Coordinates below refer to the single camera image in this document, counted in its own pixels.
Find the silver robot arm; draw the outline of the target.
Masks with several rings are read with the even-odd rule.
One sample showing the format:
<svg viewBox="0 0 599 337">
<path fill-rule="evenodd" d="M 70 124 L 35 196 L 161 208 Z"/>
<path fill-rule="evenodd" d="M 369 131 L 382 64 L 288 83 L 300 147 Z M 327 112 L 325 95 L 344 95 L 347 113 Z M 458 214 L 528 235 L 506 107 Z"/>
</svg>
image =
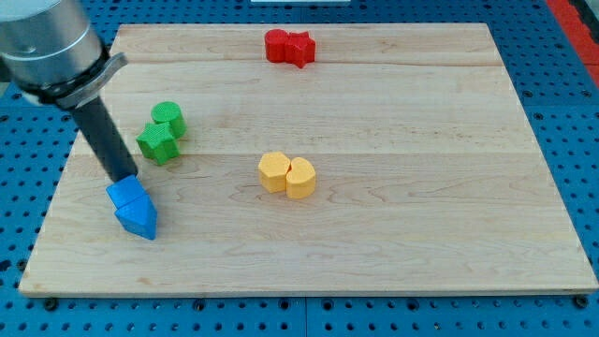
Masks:
<svg viewBox="0 0 599 337">
<path fill-rule="evenodd" d="M 1 0 L 1 58 L 41 104 L 78 109 L 127 65 L 111 55 L 78 0 Z"/>
</svg>

